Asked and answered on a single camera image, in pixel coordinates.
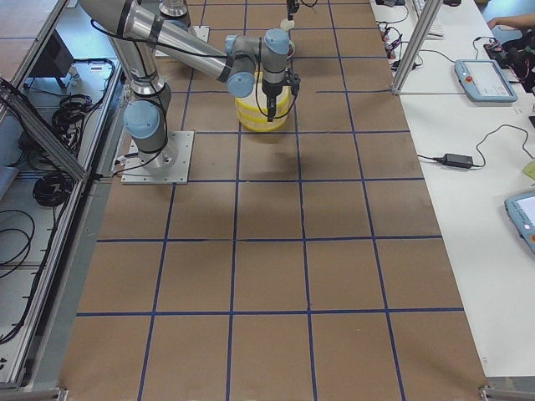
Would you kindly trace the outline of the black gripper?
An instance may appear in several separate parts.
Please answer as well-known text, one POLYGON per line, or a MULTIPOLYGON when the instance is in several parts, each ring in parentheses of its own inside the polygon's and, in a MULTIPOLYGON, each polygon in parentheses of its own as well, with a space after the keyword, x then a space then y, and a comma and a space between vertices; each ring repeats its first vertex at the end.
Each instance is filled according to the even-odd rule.
MULTIPOLYGON (((294 14, 298 11, 298 0, 286 0, 287 20, 293 21, 294 14)), ((280 71, 262 71, 262 91, 267 95, 267 121, 273 122, 277 114, 277 96, 283 87, 288 86, 292 96, 297 96, 300 89, 300 76, 291 69, 280 71)))

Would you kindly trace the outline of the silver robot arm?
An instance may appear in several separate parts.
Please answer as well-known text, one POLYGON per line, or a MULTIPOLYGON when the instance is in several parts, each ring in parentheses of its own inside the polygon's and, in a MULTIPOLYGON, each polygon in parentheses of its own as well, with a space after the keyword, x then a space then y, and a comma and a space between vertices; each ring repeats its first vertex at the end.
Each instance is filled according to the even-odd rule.
POLYGON ((298 98, 300 77, 288 67, 290 38, 281 28, 262 37, 229 35, 219 50, 137 1, 82 1, 82 9, 109 38, 144 45, 224 83, 235 99, 254 96, 256 108, 271 123, 283 119, 278 98, 285 87, 298 98))
POLYGON ((170 16, 182 16, 193 11, 200 22, 230 25, 239 23, 271 23, 277 18, 293 19, 301 8, 299 1, 161 1, 160 9, 170 16))

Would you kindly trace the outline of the person forearm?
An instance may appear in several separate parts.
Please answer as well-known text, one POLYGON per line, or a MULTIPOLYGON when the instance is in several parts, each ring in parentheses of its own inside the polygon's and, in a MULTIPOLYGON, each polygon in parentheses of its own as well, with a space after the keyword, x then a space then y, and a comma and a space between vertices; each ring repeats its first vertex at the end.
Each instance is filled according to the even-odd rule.
POLYGON ((513 29, 534 29, 535 15, 533 13, 517 16, 496 17, 487 22, 490 29, 496 26, 505 26, 513 29))

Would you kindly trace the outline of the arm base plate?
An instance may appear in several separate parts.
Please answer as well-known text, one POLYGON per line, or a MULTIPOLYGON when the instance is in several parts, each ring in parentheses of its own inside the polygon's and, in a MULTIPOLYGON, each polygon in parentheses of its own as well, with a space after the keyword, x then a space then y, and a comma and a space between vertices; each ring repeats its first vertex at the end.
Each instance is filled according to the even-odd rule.
POLYGON ((124 185, 186 185, 189 178, 191 153, 194 142, 193 131, 173 131, 168 134, 168 142, 162 152, 149 164, 148 154, 138 151, 134 140, 130 151, 137 156, 125 162, 125 172, 120 173, 124 185))
MULTIPOLYGON (((198 37, 200 40, 204 41, 204 42, 208 42, 208 39, 209 39, 209 33, 210 33, 210 27, 209 26, 196 26, 196 25, 191 25, 190 28, 189 28, 189 31, 191 34, 193 34, 194 36, 198 37)), ((162 52, 160 50, 156 50, 155 51, 155 56, 157 58, 169 58, 170 55, 165 53, 165 52, 162 52)))

